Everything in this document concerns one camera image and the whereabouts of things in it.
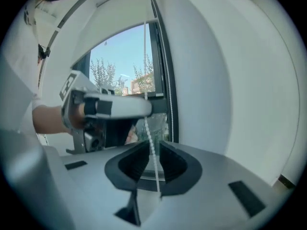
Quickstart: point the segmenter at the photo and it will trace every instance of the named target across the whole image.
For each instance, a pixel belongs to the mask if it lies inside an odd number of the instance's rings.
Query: white wall
[[[299,109],[278,31],[250,0],[158,3],[174,63],[180,143],[223,153],[271,184],[293,147]]]
[[[299,84],[300,114],[296,141],[282,175],[297,184],[307,161],[307,52],[304,42],[277,0],[253,0],[270,18],[291,55]]]
[[[109,0],[99,6],[82,30],[73,56],[77,62],[89,50],[109,37],[154,19],[150,0]]]
[[[189,0],[160,1],[174,64],[179,142],[224,154],[232,107],[220,46]]]

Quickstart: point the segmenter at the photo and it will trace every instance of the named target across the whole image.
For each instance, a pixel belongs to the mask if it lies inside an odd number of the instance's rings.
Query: cord
[[[144,96],[145,96],[145,100],[148,100],[148,92],[147,92],[147,75],[146,75],[146,19],[147,19],[147,0],[145,0],[145,19],[144,19],[144,74],[145,74],[145,87],[144,87]],[[159,175],[158,175],[158,165],[157,165],[157,156],[155,154],[155,150],[154,150],[154,143],[153,143],[153,139],[152,136],[150,134],[149,131],[149,126],[148,126],[148,120],[147,117],[144,118],[145,121],[145,129],[147,132],[147,136],[149,139],[149,145],[153,154],[153,165],[154,165],[154,174],[155,174],[155,179],[156,179],[156,183],[157,183],[157,191],[160,192],[160,185],[159,185]]]
[[[169,89],[169,104],[170,104],[170,109],[171,109],[172,142],[174,142],[174,118],[173,118],[172,92],[171,92],[171,83],[170,83],[170,80],[169,80],[169,72],[168,72],[167,64],[166,64],[166,71],[167,71],[168,89]]]

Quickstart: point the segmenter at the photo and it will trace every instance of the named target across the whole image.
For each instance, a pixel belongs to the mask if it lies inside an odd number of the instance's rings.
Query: black strap
[[[112,102],[110,101],[98,101],[97,112],[100,114],[111,115],[112,113]]]
[[[66,167],[67,170],[73,170],[73,169],[76,169],[78,167],[84,166],[86,164],[87,164],[87,162],[85,162],[85,161],[78,161],[78,162],[74,162],[74,163],[68,163],[68,164],[65,165],[65,167]]]
[[[96,115],[96,100],[87,99],[84,105],[84,114],[85,115]]]
[[[265,205],[242,181],[229,183],[228,186],[250,217],[261,212]]]

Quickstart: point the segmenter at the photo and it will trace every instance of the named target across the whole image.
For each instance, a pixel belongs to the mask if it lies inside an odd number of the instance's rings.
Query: hand
[[[138,141],[138,137],[135,134],[136,128],[134,126],[131,127],[131,130],[128,133],[128,137],[126,139],[125,144],[130,144]]]
[[[85,120],[84,120],[84,104],[73,105],[71,107],[69,120],[71,125],[76,129],[84,129]]]

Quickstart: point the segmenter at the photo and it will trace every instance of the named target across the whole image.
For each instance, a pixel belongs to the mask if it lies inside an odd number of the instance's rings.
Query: black opening
[[[143,141],[111,158],[106,163],[105,173],[117,189],[134,192],[148,161],[149,141]]]
[[[160,163],[165,177],[161,196],[186,193],[202,174],[201,164],[196,158],[165,141],[160,141]]]
[[[85,161],[78,161],[78,162],[66,164],[65,167],[67,170],[72,170],[72,169],[76,169],[78,167],[84,166],[86,164],[87,162]]]
[[[233,182],[228,185],[249,217],[255,216],[265,208],[261,200],[242,181]]]
[[[139,216],[136,195],[136,191],[131,193],[127,207],[120,209],[117,213],[115,213],[115,215],[133,225],[140,226],[141,220]]]

